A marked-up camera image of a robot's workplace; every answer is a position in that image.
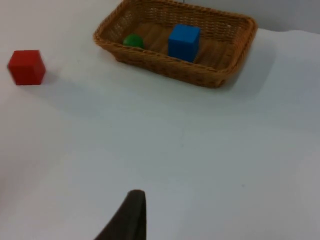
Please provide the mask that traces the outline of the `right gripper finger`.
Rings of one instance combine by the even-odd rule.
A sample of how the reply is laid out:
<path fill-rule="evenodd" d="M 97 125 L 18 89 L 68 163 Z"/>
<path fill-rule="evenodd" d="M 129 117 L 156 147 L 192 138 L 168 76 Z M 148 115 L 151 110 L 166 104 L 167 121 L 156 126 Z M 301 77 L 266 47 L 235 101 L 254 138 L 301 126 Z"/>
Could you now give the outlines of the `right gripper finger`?
<path fill-rule="evenodd" d="M 143 190 L 127 193 L 122 204 L 95 240 L 146 240 L 147 205 Z"/>

